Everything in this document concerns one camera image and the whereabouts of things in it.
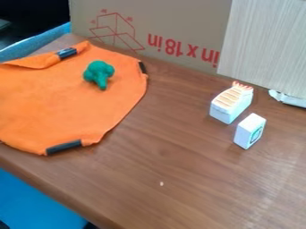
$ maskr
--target white box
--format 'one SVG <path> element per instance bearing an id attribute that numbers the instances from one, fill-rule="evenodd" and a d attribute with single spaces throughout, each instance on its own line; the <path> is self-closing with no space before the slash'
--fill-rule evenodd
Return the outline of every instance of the white box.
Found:
<path id="1" fill-rule="evenodd" d="M 266 121 L 266 119 L 257 114 L 250 114 L 238 124 L 234 135 L 234 143 L 244 149 L 248 149 L 260 139 Z"/>
<path id="2" fill-rule="evenodd" d="M 230 89 L 212 100 L 210 116 L 226 124 L 232 123 L 251 104 L 253 90 L 252 87 L 234 81 Z"/>

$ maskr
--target wooden table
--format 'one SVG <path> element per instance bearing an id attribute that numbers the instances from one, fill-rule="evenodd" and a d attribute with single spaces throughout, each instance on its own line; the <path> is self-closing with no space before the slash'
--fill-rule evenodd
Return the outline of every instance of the wooden table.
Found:
<path id="1" fill-rule="evenodd" d="M 38 52 L 81 40 L 68 35 Z M 208 109 L 231 79 L 139 58 L 149 71 L 148 92 L 101 143 L 53 157 L 2 144 L 0 166 L 96 225 L 306 228 L 305 110 L 255 87 L 251 107 L 226 125 Z M 243 150 L 234 132 L 252 112 L 268 123 L 262 139 Z"/>

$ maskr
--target cardboard box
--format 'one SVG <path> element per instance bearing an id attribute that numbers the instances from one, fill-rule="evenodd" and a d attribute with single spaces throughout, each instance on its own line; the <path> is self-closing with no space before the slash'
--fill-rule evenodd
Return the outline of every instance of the cardboard box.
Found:
<path id="1" fill-rule="evenodd" d="M 216 73 L 231 0 L 71 0 L 72 32 Z"/>

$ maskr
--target orange felt mat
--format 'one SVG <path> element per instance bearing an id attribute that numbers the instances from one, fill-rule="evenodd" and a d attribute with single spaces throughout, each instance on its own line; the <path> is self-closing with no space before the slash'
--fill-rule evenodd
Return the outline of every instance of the orange felt mat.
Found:
<path id="1" fill-rule="evenodd" d="M 0 64 L 0 140 L 39 155 L 99 142 L 146 92 L 143 63 L 94 47 L 74 47 L 76 55 L 57 52 Z M 88 64 L 102 60 L 115 68 L 107 90 L 87 82 Z"/>

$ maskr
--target green clay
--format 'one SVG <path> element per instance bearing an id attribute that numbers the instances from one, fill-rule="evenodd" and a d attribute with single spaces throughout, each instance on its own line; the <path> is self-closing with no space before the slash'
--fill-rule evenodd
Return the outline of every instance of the green clay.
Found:
<path id="1" fill-rule="evenodd" d="M 107 89 L 107 79 L 113 76 L 115 69 L 103 61 L 94 61 L 89 64 L 83 77 L 85 81 L 96 82 L 100 89 Z"/>

